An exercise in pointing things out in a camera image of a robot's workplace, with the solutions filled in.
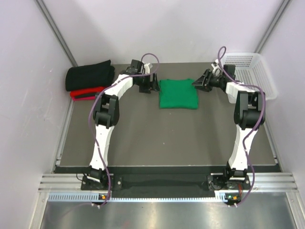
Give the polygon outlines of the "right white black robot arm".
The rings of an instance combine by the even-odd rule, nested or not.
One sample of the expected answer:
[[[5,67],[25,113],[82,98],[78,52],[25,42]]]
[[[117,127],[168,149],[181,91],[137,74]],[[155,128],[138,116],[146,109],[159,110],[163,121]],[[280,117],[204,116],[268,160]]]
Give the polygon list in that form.
[[[234,123],[236,138],[233,152],[221,175],[209,175],[208,186],[211,190],[224,188],[240,188],[248,184],[247,175],[249,153],[252,141],[265,121],[265,94],[256,86],[246,85],[235,79],[235,66],[225,65],[223,68],[206,69],[193,84],[195,89],[210,92],[220,88],[235,101]]]

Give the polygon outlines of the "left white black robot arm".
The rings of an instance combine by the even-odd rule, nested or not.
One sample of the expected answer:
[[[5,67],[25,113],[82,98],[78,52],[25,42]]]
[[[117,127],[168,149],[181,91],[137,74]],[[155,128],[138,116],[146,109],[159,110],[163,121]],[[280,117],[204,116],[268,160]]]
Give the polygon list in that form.
[[[132,60],[111,86],[95,96],[90,111],[95,126],[94,150],[88,171],[82,178],[82,190],[111,189],[108,152],[113,130],[120,118],[119,100],[134,85],[139,86],[141,93],[159,91],[157,75],[151,72],[152,66],[151,63]]]

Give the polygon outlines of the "green t-shirt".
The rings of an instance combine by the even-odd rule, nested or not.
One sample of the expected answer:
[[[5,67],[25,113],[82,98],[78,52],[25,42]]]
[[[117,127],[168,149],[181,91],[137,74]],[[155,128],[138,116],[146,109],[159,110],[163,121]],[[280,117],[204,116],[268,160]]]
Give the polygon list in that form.
[[[198,93],[192,85],[194,80],[159,81],[159,107],[161,109],[198,109]]]

